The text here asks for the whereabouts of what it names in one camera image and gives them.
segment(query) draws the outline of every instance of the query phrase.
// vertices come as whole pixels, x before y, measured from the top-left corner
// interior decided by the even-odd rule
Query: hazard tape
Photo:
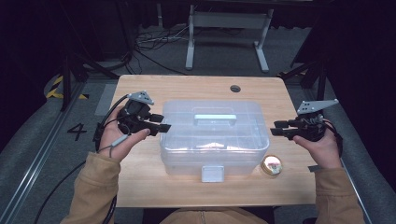
[[[64,95],[62,93],[57,93],[56,90],[58,89],[59,85],[61,84],[61,82],[64,80],[64,77],[62,75],[59,75],[55,81],[53,82],[49,93],[47,93],[47,98],[59,98],[59,99],[63,99]],[[81,94],[78,99],[80,100],[88,100],[90,98],[89,94]]]

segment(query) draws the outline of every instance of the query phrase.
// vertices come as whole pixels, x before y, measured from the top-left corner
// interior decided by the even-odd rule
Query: hand
[[[149,135],[149,129],[144,129],[137,133],[133,133],[132,135],[129,135],[123,142],[111,148],[111,144],[123,136],[123,133],[119,129],[118,122],[116,121],[117,115],[121,109],[122,106],[115,108],[108,117],[106,121],[107,126],[105,127],[105,130],[102,134],[98,153],[110,157],[111,150],[111,158],[122,161],[129,154],[134,145],[146,139],[146,137]]]
[[[317,142],[294,136],[293,141],[309,151],[312,159],[323,169],[342,167],[334,133],[326,129],[324,136]]]

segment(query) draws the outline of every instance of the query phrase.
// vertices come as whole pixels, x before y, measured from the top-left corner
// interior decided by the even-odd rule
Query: box lid
[[[172,125],[161,134],[162,150],[168,153],[237,153],[239,157],[261,154],[269,147],[262,110],[255,102],[169,101],[163,116],[163,123]]]

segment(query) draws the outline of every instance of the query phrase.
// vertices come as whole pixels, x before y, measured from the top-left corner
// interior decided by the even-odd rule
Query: forearm
[[[102,223],[119,186],[120,161],[90,153],[75,182],[69,215],[62,223]]]
[[[315,172],[318,220],[316,223],[364,223],[356,193],[343,168]]]

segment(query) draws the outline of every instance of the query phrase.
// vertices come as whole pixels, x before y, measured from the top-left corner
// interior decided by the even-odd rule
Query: wooden table
[[[238,85],[240,92],[230,87]],[[170,100],[249,100],[262,106],[265,123],[294,119],[287,89],[276,77],[122,76],[114,104],[123,95],[147,91],[161,114]],[[270,134],[268,154],[283,162],[280,175],[267,175],[257,166],[251,175],[226,175],[223,183],[202,183],[200,176],[168,175],[161,160],[160,135],[136,145],[121,163],[118,207],[189,207],[310,204],[315,202],[315,178],[308,166],[315,162],[302,147]]]

